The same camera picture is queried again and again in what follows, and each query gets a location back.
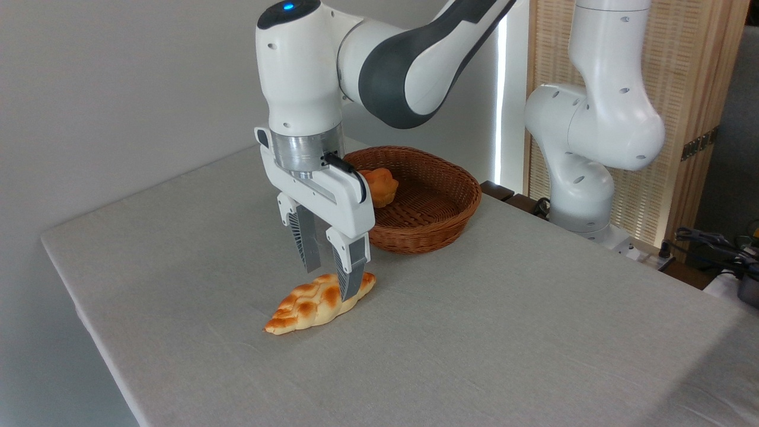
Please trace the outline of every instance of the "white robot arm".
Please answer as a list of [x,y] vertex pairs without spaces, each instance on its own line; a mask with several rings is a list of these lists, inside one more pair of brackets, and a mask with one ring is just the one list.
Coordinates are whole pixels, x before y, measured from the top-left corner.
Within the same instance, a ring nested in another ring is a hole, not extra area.
[[551,182],[550,221],[626,253],[610,224],[614,181],[604,166],[639,170],[664,144],[664,124],[641,75],[650,0],[577,0],[569,57],[585,87],[544,84],[529,97],[527,129]]
[[256,138],[266,174],[282,191],[282,222],[308,271],[320,266],[313,215],[331,226],[343,299],[370,260],[374,212],[366,182],[342,161],[342,106],[360,103],[395,128],[425,123],[515,1],[450,0],[409,31],[319,0],[286,0],[261,15],[256,52],[269,127]]

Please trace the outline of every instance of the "light strip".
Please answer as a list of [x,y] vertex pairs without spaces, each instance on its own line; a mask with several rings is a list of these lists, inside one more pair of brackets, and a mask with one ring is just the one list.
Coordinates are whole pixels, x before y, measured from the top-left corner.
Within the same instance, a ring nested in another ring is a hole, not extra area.
[[496,35],[498,37],[496,58],[498,61],[498,74],[496,78],[496,130],[493,138],[495,144],[495,155],[493,156],[493,182],[497,185],[501,184],[501,163],[502,163],[502,148],[503,148],[503,98],[506,89],[506,21],[503,21],[498,25]]

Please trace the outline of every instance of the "wicker basket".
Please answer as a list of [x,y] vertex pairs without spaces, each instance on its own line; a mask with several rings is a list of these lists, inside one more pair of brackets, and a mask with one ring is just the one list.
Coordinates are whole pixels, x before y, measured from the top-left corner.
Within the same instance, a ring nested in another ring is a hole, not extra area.
[[461,167],[410,147],[371,147],[345,155],[358,170],[387,168],[398,180],[395,200],[374,210],[369,241],[398,254],[423,254],[453,243],[482,199]]

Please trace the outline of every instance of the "bread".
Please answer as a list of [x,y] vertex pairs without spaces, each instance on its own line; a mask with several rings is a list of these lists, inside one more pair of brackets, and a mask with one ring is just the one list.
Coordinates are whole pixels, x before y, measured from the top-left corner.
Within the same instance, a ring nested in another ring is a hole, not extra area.
[[292,290],[287,298],[279,303],[272,320],[263,329],[275,335],[329,323],[332,319],[347,312],[356,302],[369,293],[376,283],[372,273],[364,273],[358,293],[342,301],[337,274],[324,274],[311,283],[300,285]]
[[358,172],[369,184],[369,193],[372,194],[372,204],[375,208],[380,209],[392,203],[398,190],[398,181],[393,179],[389,169],[365,169]]

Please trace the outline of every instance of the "bamboo blind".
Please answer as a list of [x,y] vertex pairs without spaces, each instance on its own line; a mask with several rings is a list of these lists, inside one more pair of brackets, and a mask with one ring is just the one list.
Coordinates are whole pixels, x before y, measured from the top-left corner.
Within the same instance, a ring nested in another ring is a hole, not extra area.
[[[583,84],[569,61],[574,2],[533,0],[530,85]],[[658,245],[678,226],[692,226],[711,147],[681,162],[683,146],[720,120],[748,0],[653,0],[643,49],[643,76],[664,120],[662,152],[646,169],[610,169],[616,187],[612,222]],[[528,195],[548,197],[540,148],[529,143]]]

